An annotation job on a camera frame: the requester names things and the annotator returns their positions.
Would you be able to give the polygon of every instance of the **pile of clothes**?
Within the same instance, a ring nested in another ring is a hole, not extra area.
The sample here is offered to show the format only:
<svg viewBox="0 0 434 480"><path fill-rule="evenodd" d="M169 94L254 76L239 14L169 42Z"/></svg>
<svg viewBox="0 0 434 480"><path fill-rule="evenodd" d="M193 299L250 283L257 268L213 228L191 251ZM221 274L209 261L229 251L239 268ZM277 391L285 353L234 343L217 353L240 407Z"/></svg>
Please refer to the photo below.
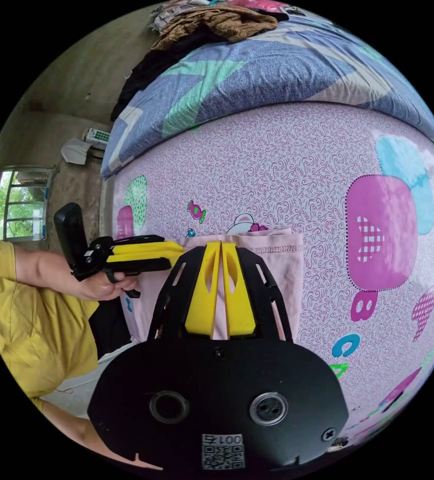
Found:
<svg viewBox="0 0 434 480"><path fill-rule="evenodd" d="M233 0L245 5L266 8L269 0ZM261 8L234 6L232 0L170 0L152 12L152 28L159 36L150 52L132 70L115 105L110 121L114 122L135 94L147 88L159 75L205 44L240 42L277 27L288 20L284 9L267 11Z"/></svg>

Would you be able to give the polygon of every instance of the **person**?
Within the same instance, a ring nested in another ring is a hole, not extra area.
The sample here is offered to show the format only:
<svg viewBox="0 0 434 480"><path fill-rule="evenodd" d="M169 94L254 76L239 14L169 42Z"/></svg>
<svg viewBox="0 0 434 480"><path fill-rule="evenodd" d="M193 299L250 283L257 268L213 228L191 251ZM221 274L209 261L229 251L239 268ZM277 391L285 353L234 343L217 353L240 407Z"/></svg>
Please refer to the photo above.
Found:
<svg viewBox="0 0 434 480"><path fill-rule="evenodd" d="M135 277L99 272L78 281L61 255L27 251L0 241L0 355L20 388L42 414L78 444L112 460L90 420L75 417L40 397L66 379L97 368L98 359L130 343L119 296L135 288Z"/></svg>

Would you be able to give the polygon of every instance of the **yellow t-shirt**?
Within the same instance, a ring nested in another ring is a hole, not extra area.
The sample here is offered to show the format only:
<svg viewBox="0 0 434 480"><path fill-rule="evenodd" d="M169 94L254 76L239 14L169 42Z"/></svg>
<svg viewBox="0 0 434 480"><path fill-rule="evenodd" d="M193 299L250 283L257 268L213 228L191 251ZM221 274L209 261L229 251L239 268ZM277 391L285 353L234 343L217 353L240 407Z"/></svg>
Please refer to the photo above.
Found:
<svg viewBox="0 0 434 480"><path fill-rule="evenodd" d="M0 241L0 354L41 410L40 396L97 368L89 318L98 302L15 280L15 252Z"/></svg>

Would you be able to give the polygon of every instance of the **human arm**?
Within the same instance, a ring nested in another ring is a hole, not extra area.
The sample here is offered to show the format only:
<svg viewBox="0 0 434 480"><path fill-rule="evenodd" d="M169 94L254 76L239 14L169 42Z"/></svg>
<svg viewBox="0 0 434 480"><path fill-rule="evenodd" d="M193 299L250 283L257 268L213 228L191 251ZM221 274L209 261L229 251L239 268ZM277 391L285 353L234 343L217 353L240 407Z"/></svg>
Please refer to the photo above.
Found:
<svg viewBox="0 0 434 480"><path fill-rule="evenodd" d="M111 283L104 272L78 281L62 255L48 251L28 251L15 245L15 277L21 284L49 288L55 292L73 295L83 300L112 300L123 290L133 290L135 277L116 273L118 283Z"/></svg>
<svg viewBox="0 0 434 480"><path fill-rule="evenodd" d="M98 436L90 420L86 418L79 418L61 410L50 402L42 401L42 413L58 430L60 430L66 437L70 438L79 445L92 450L93 452L108 457L118 462L123 462L136 467L145 469L162 470L162 468L151 465L139 460L138 454L135 455L135 460L127 460L120 455L112 452L104 444L102 439Z"/></svg>

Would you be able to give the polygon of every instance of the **window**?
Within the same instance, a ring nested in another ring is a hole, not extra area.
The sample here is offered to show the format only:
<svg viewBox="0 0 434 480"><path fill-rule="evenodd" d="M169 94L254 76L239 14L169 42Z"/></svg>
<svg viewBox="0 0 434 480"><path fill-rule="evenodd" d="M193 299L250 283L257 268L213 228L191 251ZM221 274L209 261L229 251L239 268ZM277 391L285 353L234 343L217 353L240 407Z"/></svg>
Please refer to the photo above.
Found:
<svg viewBox="0 0 434 480"><path fill-rule="evenodd" d="M52 170L7 168L0 177L0 240L45 238L45 211Z"/></svg>

